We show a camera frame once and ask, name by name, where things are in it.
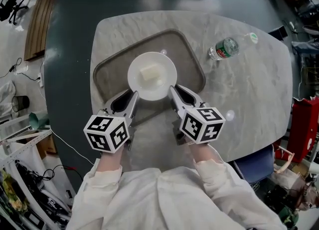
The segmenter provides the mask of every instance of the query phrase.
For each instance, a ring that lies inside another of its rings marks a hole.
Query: white shirt
[[[96,172],[75,197],[68,230],[286,230],[232,167],[213,160],[161,172]]]

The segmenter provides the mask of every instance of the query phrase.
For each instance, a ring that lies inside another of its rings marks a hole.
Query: white bowl
[[[141,69],[156,65],[156,78],[145,80]],[[128,82],[132,91],[137,91],[141,99],[160,100],[167,96],[169,87],[175,86],[177,71],[174,63],[159,52],[146,52],[134,59],[128,71]]]

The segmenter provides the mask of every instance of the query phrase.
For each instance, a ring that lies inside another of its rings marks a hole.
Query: gray tray
[[[176,29],[167,29],[147,37],[99,63],[93,72],[94,83],[106,103],[129,88],[127,73],[132,61],[145,52],[167,51],[175,64],[177,84],[198,93],[205,86],[205,76],[185,36]],[[159,101],[140,100],[133,126],[160,114],[170,107],[168,98]]]

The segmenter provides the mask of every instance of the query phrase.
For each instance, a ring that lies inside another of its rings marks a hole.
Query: white sleeve
[[[220,159],[218,162],[198,162],[195,167],[204,182],[206,194],[219,209],[246,229],[287,230],[277,214],[256,196],[248,182],[240,179],[213,150]]]
[[[74,198],[67,230],[100,230],[108,204],[118,190],[122,166],[116,171],[96,172],[99,159],[83,180]]]

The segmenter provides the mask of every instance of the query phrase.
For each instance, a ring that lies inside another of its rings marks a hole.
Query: wire
[[[6,73],[6,75],[4,75],[4,76],[2,76],[2,77],[0,77],[0,78],[3,78],[3,77],[5,77],[5,76],[7,76],[7,75],[9,74],[9,72],[10,72],[10,70],[8,70],[8,72]]]
[[[82,178],[81,174],[79,174],[79,172],[78,172],[75,168],[69,167],[69,166],[66,166],[66,165],[63,165],[63,164],[59,164],[59,165],[55,166],[55,167],[53,168],[53,170],[52,170],[52,169],[47,169],[47,170],[43,173],[42,178],[43,178],[44,180],[47,180],[47,179],[45,179],[45,178],[49,178],[49,180],[53,179],[54,176],[55,176],[54,170],[55,170],[57,167],[59,167],[59,166],[62,166],[62,168],[65,169],[65,170],[75,171],[75,172],[79,175],[79,177],[81,178],[81,180],[83,181],[83,178]],[[44,176],[47,171],[52,171],[52,176],[51,176],[51,177],[45,177],[45,176]]]
[[[71,147],[69,144],[67,144],[59,135],[57,135],[52,129],[51,132],[58,137],[61,141],[63,141],[67,146],[69,146],[71,149],[73,149],[79,156],[83,157],[84,159],[86,159],[88,162],[90,162],[91,165],[94,165],[89,159],[87,159],[85,156],[82,156],[79,152],[76,151],[75,148]]]
[[[43,74],[42,74],[42,71],[41,71],[41,67],[42,67],[42,65],[44,64],[44,62],[45,62],[45,60],[41,63],[40,68],[39,68],[39,73],[41,73],[41,77],[43,77]],[[46,99],[45,99],[45,97],[43,96],[43,94],[42,94],[42,92],[41,92],[40,86],[38,87],[38,89],[39,89],[39,92],[40,92],[42,98],[43,98],[44,101],[46,102]]]
[[[2,76],[2,77],[0,77],[0,78],[3,78],[3,77],[5,77],[5,76],[7,76],[7,75],[8,75],[10,72],[12,72],[12,71],[15,71],[15,72],[16,72],[16,67],[19,66],[21,63],[22,63],[22,58],[19,57],[19,58],[16,60],[16,63],[15,63],[14,65],[12,65],[11,68],[8,70],[7,74],[4,75],[4,76]],[[40,79],[39,77],[38,77],[37,79],[33,79],[33,78],[29,77],[28,75],[26,75],[26,74],[24,74],[24,73],[16,73],[16,74],[17,74],[17,75],[26,76],[28,79],[30,79],[30,80],[32,80],[32,81],[37,81],[37,80]]]
[[[24,168],[24,170],[28,173],[28,174],[30,174],[31,175],[31,177],[33,178],[33,180],[36,182],[36,183],[39,183],[39,182],[41,182],[42,180],[46,180],[46,181],[48,181],[48,180],[51,180],[52,178],[51,177],[44,177],[44,176],[40,176],[37,172],[35,172],[35,171],[30,171],[25,165],[23,165],[22,163],[21,163],[21,161],[20,160],[15,160],[15,165],[20,165],[22,168]]]
[[[26,74],[24,74],[24,73],[17,73],[17,75],[23,75],[23,76],[26,76],[28,79],[30,79],[30,80],[32,80],[32,81],[37,81],[37,80],[39,80],[39,78],[37,78],[37,79],[33,79],[33,78],[31,78],[31,77],[27,76],[27,75],[26,75]]]

